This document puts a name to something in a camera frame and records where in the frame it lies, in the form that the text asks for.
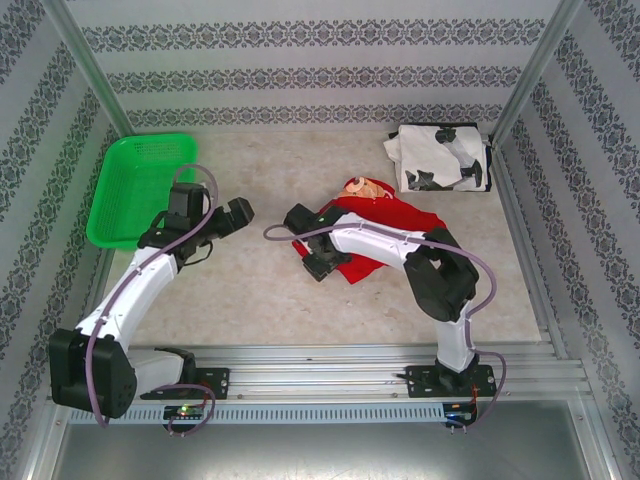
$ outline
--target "red fabric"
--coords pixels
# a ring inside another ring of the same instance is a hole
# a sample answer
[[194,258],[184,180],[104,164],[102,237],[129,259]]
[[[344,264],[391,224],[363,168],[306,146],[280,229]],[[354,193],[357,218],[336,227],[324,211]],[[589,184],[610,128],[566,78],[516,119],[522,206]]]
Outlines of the red fabric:
[[[360,198],[360,197],[339,197],[331,200],[322,208],[322,211],[331,205],[337,205],[350,212],[357,213],[362,218],[372,222],[387,225],[401,230],[413,230],[420,232],[430,232],[436,227],[446,228],[445,223],[438,218],[435,213],[428,213],[418,210],[412,205],[395,198],[395,190],[384,182],[369,179],[380,185],[389,193],[389,197],[384,198]],[[301,256],[306,256],[309,250],[301,242],[293,242],[293,247]],[[338,266],[338,270],[351,284],[366,278],[374,270],[384,266],[383,263],[372,260],[368,257],[352,254],[353,260],[349,263]]]

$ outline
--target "green basket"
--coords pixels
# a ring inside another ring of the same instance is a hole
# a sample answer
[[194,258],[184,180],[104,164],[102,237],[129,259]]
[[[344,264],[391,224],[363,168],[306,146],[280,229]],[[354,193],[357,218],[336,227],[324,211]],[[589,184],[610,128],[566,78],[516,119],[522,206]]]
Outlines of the green basket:
[[[195,163],[198,145],[189,135],[141,135],[118,140],[104,158],[87,223],[87,237],[101,248],[135,250],[155,216],[166,210],[173,176]],[[192,182],[193,169],[180,175]]]

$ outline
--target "patterned wallpaper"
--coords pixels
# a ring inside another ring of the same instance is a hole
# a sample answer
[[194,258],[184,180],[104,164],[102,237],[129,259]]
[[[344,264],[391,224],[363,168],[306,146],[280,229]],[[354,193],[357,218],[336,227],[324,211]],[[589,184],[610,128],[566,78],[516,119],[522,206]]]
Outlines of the patterned wallpaper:
[[571,355],[640,477],[638,2],[585,2],[502,151]]
[[428,120],[478,121],[488,131],[557,3],[68,5],[139,132]]
[[85,228],[116,133],[38,1],[0,7],[0,479],[48,389],[47,342],[75,324],[99,251]]

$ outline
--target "beige floor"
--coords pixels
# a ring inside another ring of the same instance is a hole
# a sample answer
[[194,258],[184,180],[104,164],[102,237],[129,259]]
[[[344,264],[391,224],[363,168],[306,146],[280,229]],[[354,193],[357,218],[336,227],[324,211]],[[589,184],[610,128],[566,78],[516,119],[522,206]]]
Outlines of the beige floor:
[[[252,224],[214,243],[211,258],[184,269],[155,301],[134,343],[353,344],[435,341],[433,320],[416,305],[404,274],[385,267],[349,285],[334,272],[316,283],[288,244],[263,240],[302,203],[317,210],[356,175],[395,185],[381,132],[218,134],[198,137],[221,200],[247,198]],[[476,340],[537,341],[498,193],[412,193],[401,198],[436,212],[458,242],[496,271],[498,297],[473,323]],[[117,252],[108,286],[131,254]],[[487,291],[485,278],[478,299]]]

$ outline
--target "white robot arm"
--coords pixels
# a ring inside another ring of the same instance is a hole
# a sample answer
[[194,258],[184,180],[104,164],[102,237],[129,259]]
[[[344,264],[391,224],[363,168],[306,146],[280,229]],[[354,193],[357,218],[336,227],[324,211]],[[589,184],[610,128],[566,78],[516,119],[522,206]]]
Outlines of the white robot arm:
[[[437,366],[445,382],[463,379],[477,364],[475,347],[466,338],[466,323],[479,275],[468,258],[446,250],[452,247],[461,252],[448,230],[399,230],[337,206],[313,213],[300,204],[289,211],[284,226],[295,236],[306,237],[309,254],[302,261],[317,281],[349,262],[351,254],[404,271],[418,306],[435,320]],[[439,248],[422,245],[424,240]]]
[[[130,354],[129,345],[153,301],[187,265],[187,259],[199,247],[211,246],[213,239],[225,237],[253,219],[249,202],[236,198],[229,202],[229,212],[217,208],[196,235],[158,255],[160,249],[171,245],[202,220],[205,195],[208,196],[208,192],[201,185],[174,184],[168,211],[158,215],[142,235],[139,249],[116,286],[74,330],[58,329],[51,336],[49,359],[54,402],[92,411],[84,365],[89,339],[100,321],[103,324],[91,359],[94,390],[102,414],[118,418],[141,394],[164,385],[195,383],[193,354],[177,349]],[[164,225],[158,227],[161,220]],[[156,258],[141,268],[152,256]],[[132,272],[136,275],[127,281]],[[105,315],[105,307],[112,299],[114,303]]]

